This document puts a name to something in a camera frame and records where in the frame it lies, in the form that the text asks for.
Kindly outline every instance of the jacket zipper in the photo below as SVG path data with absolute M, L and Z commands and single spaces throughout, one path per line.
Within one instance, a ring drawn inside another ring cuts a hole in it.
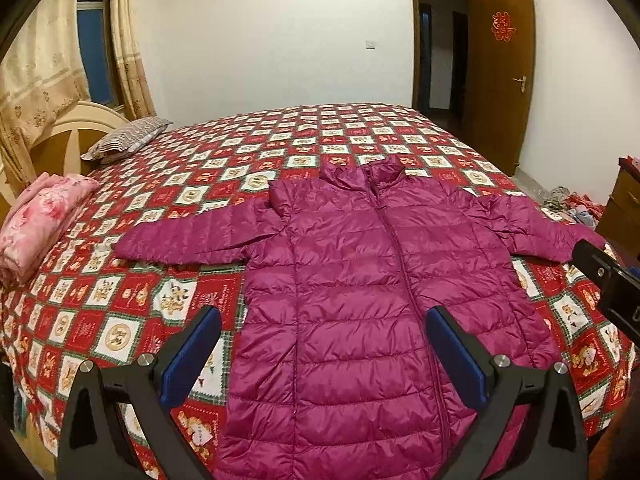
M 398 241 L 398 237 L 396 236 L 396 232 L 391 227 L 391 222 L 389 222 L 384 209 L 386 206 L 380 205 L 380 198 L 377 193 L 374 192 L 374 187 L 370 179 L 369 168 L 367 166 L 364 167 L 365 173 L 367 175 L 367 197 L 373 206 L 373 209 L 376 210 L 378 217 L 382 221 L 387 230 L 391 242 L 394 246 L 394 251 L 396 252 L 396 258 L 398 259 L 398 264 L 400 265 L 400 271 L 402 273 L 402 281 L 404 282 L 404 288 L 409 295 L 409 301 L 411 303 L 412 308 L 416 314 L 419 313 L 417 301 L 415 301 L 415 296 L 413 291 L 411 290 L 411 285 L 409 283 L 409 274 L 404 265 L 404 260 L 402 259 L 402 250 L 400 247 L 400 242 Z M 442 394 L 442 385 L 440 384 L 440 373 L 438 371 L 438 364 L 435 359 L 435 355 L 433 354 L 433 349 L 431 349 L 431 345 L 426 339 L 426 334 L 422 327 L 420 327 L 420 331 L 422 332 L 423 337 L 425 338 L 425 348 L 427 351 L 427 361 L 429 362 L 429 372 L 434 381 L 434 387 L 436 390 L 436 404 L 438 407 L 438 421 L 440 422 L 440 434 L 442 435 L 442 462 L 444 462 L 449 456 L 449 447 L 451 442 L 451 431 L 450 427 L 447 424 L 447 416 L 446 416 L 446 408 L 444 405 L 444 395 Z

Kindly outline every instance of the red chinese character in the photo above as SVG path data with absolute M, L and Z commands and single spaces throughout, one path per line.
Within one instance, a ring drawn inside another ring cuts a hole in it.
M 516 32 L 516 28 L 511 27 L 511 16 L 508 12 L 494 14 L 494 26 L 491 31 L 496 41 L 511 41 L 511 33 Z

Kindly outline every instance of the blue gripper pad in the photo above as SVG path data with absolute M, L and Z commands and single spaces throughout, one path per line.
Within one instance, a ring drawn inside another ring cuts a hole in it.
M 463 404 L 476 411 L 482 410 L 489 400 L 488 393 L 493 386 L 493 375 L 488 384 L 487 374 L 482 371 L 466 345 L 475 346 L 471 350 L 479 353 L 482 359 L 486 358 L 486 364 L 490 367 L 489 353 L 478 339 L 466 334 L 460 328 L 443 306 L 430 309 L 425 316 L 424 325 L 429 343 L 449 375 Z
M 170 338 L 164 344 L 164 346 L 181 344 L 181 348 L 176 349 L 175 357 L 162 374 L 160 403 L 166 408 L 175 408 L 184 404 L 220 339 L 222 333 L 220 311 L 212 306 L 204 306 L 201 311 L 204 312 L 199 312 L 183 332 L 172 336 L 177 339 L 171 341 Z

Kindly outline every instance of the headboard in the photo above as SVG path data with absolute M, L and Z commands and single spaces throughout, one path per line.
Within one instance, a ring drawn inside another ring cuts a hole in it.
M 88 174 L 95 168 L 80 159 L 81 153 L 106 134 L 128 123 L 111 108 L 98 103 L 79 101 L 48 126 L 31 149 L 36 174 L 43 172 L 65 175 Z M 0 168 L 0 224 L 9 212 L 16 194 L 7 181 L 4 167 Z

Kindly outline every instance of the pillow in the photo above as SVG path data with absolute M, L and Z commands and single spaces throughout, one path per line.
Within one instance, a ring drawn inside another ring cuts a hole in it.
M 107 165 L 107 164 L 114 164 L 115 162 L 124 160 L 125 158 L 133 155 L 134 153 L 139 152 L 148 143 L 154 140 L 158 135 L 163 133 L 168 127 L 169 127 L 168 124 L 165 124 L 164 126 L 160 126 L 157 130 L 154 130 L 146 134 L 144 137 L 134 142 L 124 152 L 110 152 L 109 155 L 104 156 L 102 158 L 100 163 L 103 165 Z
M 113 152 L 126 152 L 143 137 L 169 124 L 173 123 L 160 117 L 136 119 L 105 135 L 90 147 L 86 153 L 82 154 L 80 158 L 82 160 L 99 160 L 106 155 L 114 155 Z

